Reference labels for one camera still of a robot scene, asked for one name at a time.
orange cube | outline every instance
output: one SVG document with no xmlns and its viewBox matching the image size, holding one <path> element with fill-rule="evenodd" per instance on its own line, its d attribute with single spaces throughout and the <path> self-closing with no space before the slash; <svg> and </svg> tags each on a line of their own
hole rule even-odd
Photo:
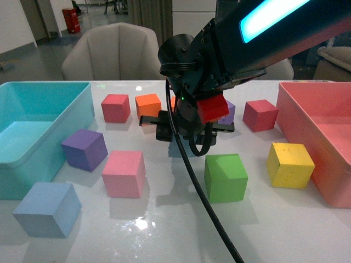
<svg viewBox="0 0 351 263">
<path fill-rule="evenodd" d="M 158 116 L 158 112 L 161 110 L 161 100 L 158 96 L 153 94 L 141 95 L 135 97 L 135 104 L 137 106 L 137 115 L 140 120 L 140 116 Z"/>
</svg>

white wall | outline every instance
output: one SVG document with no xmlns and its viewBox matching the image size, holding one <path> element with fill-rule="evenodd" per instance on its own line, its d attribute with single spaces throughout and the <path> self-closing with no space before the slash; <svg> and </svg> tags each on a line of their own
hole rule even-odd
<svg viewBox="0 0 351 263">
<path fill-rule="evenodd" d="M 173 35 L 189 34 L 195 37 L 216 17 L 216 0 L 173 0 Z"/>
<path fill-rule="evenodd" d="M 20 0 L 0 0 L 0 54 L 35 43 Z"/>
<path fill-rule="evenodd" d="M 72 8 L 71 0 L 38 0 L 45 16 L 49 31 L 66 30 L 62 13 L 64 8 Z M 35 39 L 20 0 L 0 0 L 0 54 L 22 47 Z"/>
<path fill-rule="evenodd" d="M 62 13 L 62 9 L 73 8 L 72 1 L 71 0 L 50 0 L 50 2 L 56 18 L 57 27 L 59 28 L 59 31 L 62 32 L 63 30 L 67 29 L 65 18 Z"/>
</svg>

cube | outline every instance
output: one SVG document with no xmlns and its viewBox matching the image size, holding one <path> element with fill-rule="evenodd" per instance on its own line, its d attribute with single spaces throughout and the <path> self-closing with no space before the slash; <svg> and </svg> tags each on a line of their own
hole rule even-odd
<svg viewBox="0 0 351 263">
<path fill-rule="evenodd" d="M 267 159 L 272 186 L 305 188 L 314 168 L 303 144 L 272 143 Z"/>
<path fill-rule="evenodd" d="M 202 124 L 218 121 L 229 114 L 228 104 L 223 94 L 198 100 L 196 106 Z"/>
<path fill-rule="evenodd" d="M 173 97 L 171 98 L 171 108 L 172 108 L 172 111 L 173 111 L 173 112 L 174 112 L 175 107 L 176 107 L 176 97 L 173 96 Z"/>
<path fill-rule="evenodd" d="M 234 115 L 235 115 L 235 105 L 232 104 L 230 101 L 226 100 L 228 104 L 228 109 L 229 109 L 229 114 L 227 116 L 224 116 L 222 119 L 218 121 L 219 124 L 227 124 L 231 125 L 234 121 Z"/>
<path fill-rule="evenodd" d="M 135 97 L 135 104 L 137 106 L 137 115 L 140 120 L 140 116 L 158 116 L 158 112 L 161 110 L 161 100 L 158 96 L 153 94 L 146 94 Z"/>
<path fill-rule="evenodd" d="M 268 100 L 248 101 L 242 120 L 253 132 L 261 132 L 274 128 L 277 115 L 278 108 Z"/>
<path fill-rule="evenodd" d="M 205 183 L 210 203 L 244 199 L 248 176 L 238 154 L 207 155 Z"/>
<path fill-rule="evenodd" d="M 112 151 L 102 176 L 110 197 L 140 198 L 145 174 L 141 151 Z"/>
<path fill-rule="evenodd" d="M 93 171 L 107 156 L 104 136 L 96 131 L 80 129 L 62 143 L 70 166 Z"/>
<path fill-rule="evenodd" d="M 81 208 L 72 184 L 37 182 L 13 215 L 30 237 L 67 238 Z"/>
<path fill-rule="evenodd" d="M 105 122 L 125 123 L 131 114 L 128 95 L 109 94 L 101 103 Z"/>
</svg>

yellow cube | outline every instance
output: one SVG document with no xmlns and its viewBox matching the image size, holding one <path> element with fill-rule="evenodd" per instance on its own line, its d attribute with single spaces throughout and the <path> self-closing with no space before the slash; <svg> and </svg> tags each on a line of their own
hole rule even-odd
<svg viewBox="0 0 351 263">
<path fill-rule="evenodd" d="M 303 144 L 272 143 L 267 170 L 274 187 L 305 188 L 314 167 Z"/>
</svg>

white armchair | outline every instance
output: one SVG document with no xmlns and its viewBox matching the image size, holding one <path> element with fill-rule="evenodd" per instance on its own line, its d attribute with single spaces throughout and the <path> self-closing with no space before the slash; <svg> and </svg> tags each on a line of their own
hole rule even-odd
<svg viewBox="0 0 351 263">
<path fill-rule="evenodd" d="M 127 23 L 87 31 L 62 64 L 66 81 L 163 79 L 153 30 Z"/>
</svg>

